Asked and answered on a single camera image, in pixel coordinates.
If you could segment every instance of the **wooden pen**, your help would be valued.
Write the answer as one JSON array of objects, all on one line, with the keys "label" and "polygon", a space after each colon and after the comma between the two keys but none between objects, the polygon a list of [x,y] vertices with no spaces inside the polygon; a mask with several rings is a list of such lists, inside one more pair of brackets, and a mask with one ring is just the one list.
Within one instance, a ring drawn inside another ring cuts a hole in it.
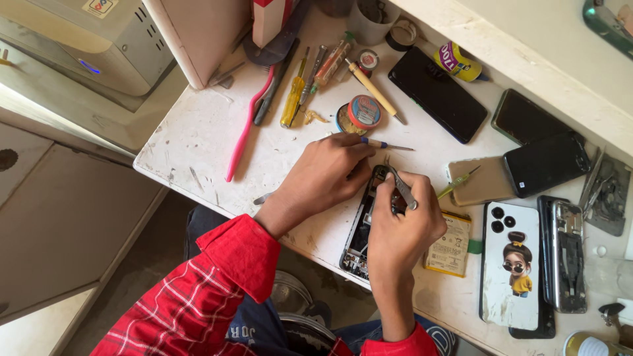
[{"label": "wooden pen", "polygon": [[390,102],[382,95],[382,93],[376,88],[376,86],[369,80],[369,78],[360,70],[356,62],[351,61],[349,58],[345,58],[345,62],[348,64],[348,69],[350,72],[354,74],[354,76],[369,90],[370,93],[378,100],[378,102],[382,105],[382,107],[387,110],[387,112],[395,117],[398,121],[400,121],[403,125],[406,125],[404,121],[398,116],[398,112],[391,105]]}]

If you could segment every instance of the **wooden handle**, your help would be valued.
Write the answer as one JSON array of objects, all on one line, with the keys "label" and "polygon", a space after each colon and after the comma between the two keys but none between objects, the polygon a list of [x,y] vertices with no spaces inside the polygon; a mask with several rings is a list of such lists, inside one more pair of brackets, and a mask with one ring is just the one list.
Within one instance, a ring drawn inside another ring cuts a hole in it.
[{"label": "wooden handle", "polygon": [[367,88],[367,90],[369,90],[369,92],[372,93],[372,95],[376,98],[376,100],[378,100],[378,102],[382,105],[382,107],[385,108],[385,110],[387,110],[387,112],[390,115],[395,115],[397,113],[396,109],[393,106],[391,106],[390,102],[388,102],[387,99],[385,99],[385,97],[380,93],[378,88],[376,88],[376,86],[371,82],[371,80],[369,80],[369,78],[365,75],[365,73],[359,70],[358,65],[356,63],[350,64],[348,68],[352,73],[354,73],[356,78],[358,78],[358,80],[360,80],[360,82],[363,83],[363,85]]}]

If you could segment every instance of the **pink toothbrush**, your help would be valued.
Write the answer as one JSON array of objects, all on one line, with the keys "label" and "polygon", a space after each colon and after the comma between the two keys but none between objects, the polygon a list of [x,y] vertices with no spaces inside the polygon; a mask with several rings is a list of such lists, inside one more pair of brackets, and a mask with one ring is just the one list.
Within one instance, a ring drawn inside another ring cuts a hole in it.
[{"label": "pink toothbrush", "polygon": [[251,102],[248,106],[248,117],[246,118],[246,125],[244,126],[244,130],[237,140],[237,144],[233,149],[233,154],[231,155],[231,162],[229,164],[229,171],[227,172],[226,181],[230,182],[233,179],[233,174],[239,165],[239,160],[242,158],[242,153],[244,152],[244,148],[246,147],[246,142],[248,141],[248,135],[251,133],[251,126],[253,126],[253,111],[255,108],[255,103],[257,100],[261,98],[262,95],[268,90],[270,86],[270,82],[273,80],[273,74],[275,71],[275,65],[270,66],[270,71],[268,72],[268,80],[266,80],[266,84],[261,90],[253,96]]}]

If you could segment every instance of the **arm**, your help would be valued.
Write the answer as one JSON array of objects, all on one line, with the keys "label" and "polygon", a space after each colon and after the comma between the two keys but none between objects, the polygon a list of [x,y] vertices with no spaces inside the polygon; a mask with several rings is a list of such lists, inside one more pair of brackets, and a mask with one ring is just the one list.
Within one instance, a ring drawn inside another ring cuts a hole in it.
[{"label": "arm", "polygon": [[203,252],[145,293],[93,355],[247,354],[244,345],[227,343],[224,336],[245,292],[259,303],[270,295],[279,243],[248,215],[207,232],[197,243]]},{"label": "arm", "polygon": [[435,355],[436,346],[413,318],[411,273],[424,251],[446,233],[446,222],[429,178],[399,172],[411,186],[418,201],[416,210],[394,215],[391,196],[395,188],[392,174],[378,186],[369,235],[368,268],[372,291],[382,316],[383,339],[368,341],[363,355],[385,353]]},{"label": "arm", "polygon": [[258,303],[270,296],[276,240],[352,198],[371,177],[367,157],[373,154],[356,134],[310,143],[253,219],[241,215],[201,236],[202,253],[145,293],[92,354],[252,355],[224,337],[245,293]]}]

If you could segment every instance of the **shirt cuff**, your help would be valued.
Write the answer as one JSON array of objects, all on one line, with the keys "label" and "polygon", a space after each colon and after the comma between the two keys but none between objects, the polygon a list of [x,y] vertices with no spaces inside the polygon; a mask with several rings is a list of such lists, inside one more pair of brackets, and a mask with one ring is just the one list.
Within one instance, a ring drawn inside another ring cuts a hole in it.
[{"label": "shirt cuff", "polygon": [[437,355],[437,346],[433,339],[424,331],[419,322],[415,323],[415,329],[408,338],[389,343],[380,339],[379,341],[367,340],[362,347],[363,356],[373,355]]},{"label": "shirt cuff", "polygon": [[281,246],[249,215],[225,222],[196,243],[220,272],[256,302],[270,296]]}]

